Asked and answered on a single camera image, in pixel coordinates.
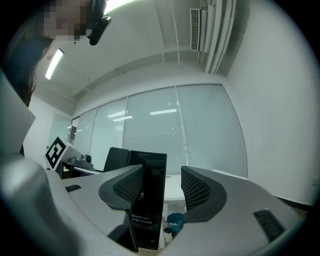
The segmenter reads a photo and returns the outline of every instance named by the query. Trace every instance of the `person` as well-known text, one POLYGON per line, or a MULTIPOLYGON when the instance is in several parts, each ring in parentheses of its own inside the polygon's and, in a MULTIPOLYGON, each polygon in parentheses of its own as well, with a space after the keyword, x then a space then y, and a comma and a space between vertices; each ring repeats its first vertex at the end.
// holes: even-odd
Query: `person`
MULTIPOLYGON (((28 107, 36 68, 53 40, 80 40, 104 15, 106 0, 55 0, 42 5, 12 38, 2 60, 8 81, 28 107)), ((20 153, 24 155, 23 146, 20 153)))

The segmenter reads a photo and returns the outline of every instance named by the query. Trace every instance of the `black office chair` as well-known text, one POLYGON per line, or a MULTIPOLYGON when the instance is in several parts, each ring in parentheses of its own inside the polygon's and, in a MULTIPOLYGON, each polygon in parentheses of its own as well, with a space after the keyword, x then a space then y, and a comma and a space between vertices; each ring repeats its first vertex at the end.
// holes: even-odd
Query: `black office chair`
POLYGON ((114 171, 127 166, 130 151, 123 148, 111 147, 106 157, 103 172, 114 171))

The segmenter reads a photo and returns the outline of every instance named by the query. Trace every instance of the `dark hair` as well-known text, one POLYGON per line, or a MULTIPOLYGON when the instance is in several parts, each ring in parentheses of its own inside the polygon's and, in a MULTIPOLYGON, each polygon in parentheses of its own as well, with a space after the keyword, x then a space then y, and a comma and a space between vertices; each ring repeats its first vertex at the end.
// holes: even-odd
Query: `dark hair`
POLYGON ((36 88, 38 62, 46 54, 52 41, 40 34, 37 19, 34 18, 21 26, 4 55, 3 71, 27 106, 36 88))

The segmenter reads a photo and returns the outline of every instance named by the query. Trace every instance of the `wall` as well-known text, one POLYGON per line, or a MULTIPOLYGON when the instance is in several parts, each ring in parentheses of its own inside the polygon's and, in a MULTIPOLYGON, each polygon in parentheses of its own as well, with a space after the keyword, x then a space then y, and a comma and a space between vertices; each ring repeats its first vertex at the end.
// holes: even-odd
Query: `wall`
POLYGON ((60 128, 57 128, 57 123, 61 119, 69 119, 71 123, 72 117, 34 95, 31 97, 29 109, 35 115, 35 121, 23 142, 24 155, 37 161, 46 169, 47 164, 44 154, 47 150, 46 146, 49 146, 48 144, 51 143, 53 129, 57 131, 60 128))
POLYGON ((268 1, 252 1, 224 87, 246 146, 248 179, 273 195, 313 204, 320 170, 320 73, 296 25, 268 1))
POLYGON ((205 74, 201 71, 203 67, 196 66, 195 62, 196 59, 193 60, 193 64, 181 62, 180 67, 177 61, 166 61, 165 65, 160 62, 110 79, 82 97, 75 106, 73 116, 77 117, 90 109, 128 95, 170 86, 221 84, 225 80, 219 75, 205 74))

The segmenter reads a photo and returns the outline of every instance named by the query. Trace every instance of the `white desk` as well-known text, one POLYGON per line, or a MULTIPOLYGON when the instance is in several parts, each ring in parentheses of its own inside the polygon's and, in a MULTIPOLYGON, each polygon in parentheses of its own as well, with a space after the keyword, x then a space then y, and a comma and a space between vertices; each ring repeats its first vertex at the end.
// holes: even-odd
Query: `white desk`
POLYGON ((167 175, 164 187, 164 202, 185 200, 181 189, 181 174, 167 175))

